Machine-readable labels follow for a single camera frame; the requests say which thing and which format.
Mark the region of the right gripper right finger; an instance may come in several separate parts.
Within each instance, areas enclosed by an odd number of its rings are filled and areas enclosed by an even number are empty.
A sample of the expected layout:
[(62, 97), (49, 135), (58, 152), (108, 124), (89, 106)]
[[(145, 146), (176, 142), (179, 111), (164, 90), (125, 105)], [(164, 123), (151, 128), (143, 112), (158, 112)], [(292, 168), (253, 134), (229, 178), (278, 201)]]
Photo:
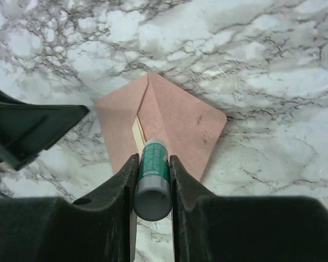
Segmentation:
[(328, 261), (328, 210), (307, 196), (218, 196), (170, 158), (175, 261)]

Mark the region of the pink envelope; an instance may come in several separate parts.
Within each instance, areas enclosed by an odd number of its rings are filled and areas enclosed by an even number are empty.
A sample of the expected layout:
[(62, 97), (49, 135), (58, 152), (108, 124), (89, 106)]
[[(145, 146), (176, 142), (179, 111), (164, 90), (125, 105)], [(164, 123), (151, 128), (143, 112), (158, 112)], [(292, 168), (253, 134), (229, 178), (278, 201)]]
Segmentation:
[(95, 100), (113, 173), (137, 153), (133, 126), (139, 120), (145, 140), (159, 138), (196, 180), (201, 180), (226, 115), (155, 72), (147, 73)]

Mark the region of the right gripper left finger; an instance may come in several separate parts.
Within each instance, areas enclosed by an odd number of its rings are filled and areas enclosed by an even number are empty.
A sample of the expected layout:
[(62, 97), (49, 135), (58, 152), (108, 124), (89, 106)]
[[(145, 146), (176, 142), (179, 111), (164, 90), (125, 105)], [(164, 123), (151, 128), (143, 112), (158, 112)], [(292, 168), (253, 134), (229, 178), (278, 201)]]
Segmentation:
[(139, 156), (76, 201), (0, 198), (0, 261), (133, 261)]

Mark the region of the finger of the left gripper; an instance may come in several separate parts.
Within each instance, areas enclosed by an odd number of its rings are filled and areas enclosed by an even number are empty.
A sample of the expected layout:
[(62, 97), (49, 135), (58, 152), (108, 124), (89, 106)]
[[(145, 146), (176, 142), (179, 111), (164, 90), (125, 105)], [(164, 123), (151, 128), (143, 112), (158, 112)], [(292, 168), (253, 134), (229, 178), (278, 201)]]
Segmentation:
[(20, 170), (88, 113), (84, 105), (34, 105), (0, 91), (0, 163)]

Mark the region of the green glue stick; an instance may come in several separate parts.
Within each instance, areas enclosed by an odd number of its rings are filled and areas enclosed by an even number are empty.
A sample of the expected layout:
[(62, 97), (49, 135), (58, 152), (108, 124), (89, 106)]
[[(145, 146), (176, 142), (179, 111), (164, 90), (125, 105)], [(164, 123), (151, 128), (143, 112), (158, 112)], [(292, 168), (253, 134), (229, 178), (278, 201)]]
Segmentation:
[(133, 208), (145, 221), (159, 221), (172, 209), (171, 179), (166, 144), (159, 138), (143, 148)]

